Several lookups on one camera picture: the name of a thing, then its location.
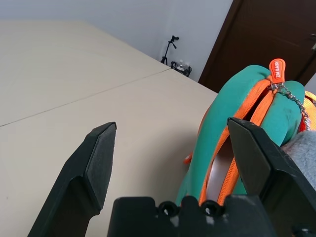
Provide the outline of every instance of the table surface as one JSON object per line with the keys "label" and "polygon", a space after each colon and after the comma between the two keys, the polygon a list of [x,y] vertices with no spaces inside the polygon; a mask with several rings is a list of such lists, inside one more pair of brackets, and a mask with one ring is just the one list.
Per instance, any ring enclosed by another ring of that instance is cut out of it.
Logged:
{"label": "table surface", "polygon": [[83,22],[0,21],[0,234],[26,236],[62,166],[115,121],[113,170],[87,237],[118,197],[175,200],[216,93]]}

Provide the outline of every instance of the gray fabric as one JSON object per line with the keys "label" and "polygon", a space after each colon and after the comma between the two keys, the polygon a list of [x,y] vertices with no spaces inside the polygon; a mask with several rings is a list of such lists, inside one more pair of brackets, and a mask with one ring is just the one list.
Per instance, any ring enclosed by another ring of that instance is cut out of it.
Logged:
{"label": "gray fabric", "polygon": [[281,148],[316,190],[316,131],[300,132]]}

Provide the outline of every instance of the tripod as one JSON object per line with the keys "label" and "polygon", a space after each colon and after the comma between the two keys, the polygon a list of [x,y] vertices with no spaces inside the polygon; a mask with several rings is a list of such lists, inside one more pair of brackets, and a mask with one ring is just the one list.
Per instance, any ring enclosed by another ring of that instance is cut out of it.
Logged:
{"label": "tripod", "polygon": [[179,37],[172,36],[171,40],[168,41],[168,47],[167,47],[166,53],[164,54],[164,56],[162,57],[162,60],[160,62],[164,63],[166,61],[166,65],[168,65],[167,52],[169,49],[169,45],[172,44],[174,48],[177,48],[173,42],[175,42],[175,40],[178,40],[178,39],[179,39]]}

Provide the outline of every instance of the metal chain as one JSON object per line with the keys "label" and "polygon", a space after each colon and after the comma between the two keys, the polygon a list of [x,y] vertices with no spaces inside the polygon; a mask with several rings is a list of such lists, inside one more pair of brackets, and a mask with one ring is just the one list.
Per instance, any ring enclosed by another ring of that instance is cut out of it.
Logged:
{"label": "metal chain", "polygon": [[284,85],[284,83],[271,83],[271,87],[269,87],[269,89],[271,89],[272,91],[276,89],[277,93],[285,95],[288,99],[293,100],[298,105],[303,115],[303,122],[305,124],[306,130],[310,131],[310,116],[307,114],[302,102],[299,99],[297,99],[296,96],[291,93],[291,91],[289,91],[289,89]]}

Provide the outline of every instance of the zipper pull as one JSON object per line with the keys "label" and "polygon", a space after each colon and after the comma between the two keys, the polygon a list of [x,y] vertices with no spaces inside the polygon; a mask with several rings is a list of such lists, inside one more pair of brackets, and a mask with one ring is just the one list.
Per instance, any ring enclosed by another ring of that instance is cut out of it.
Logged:
{"label": "zipper pull", "polygon": [[279,84],[285,82],[285,61],[283,59],[277,58],[272,60],[269,64],[269,69],[271,72],[272,83]]}

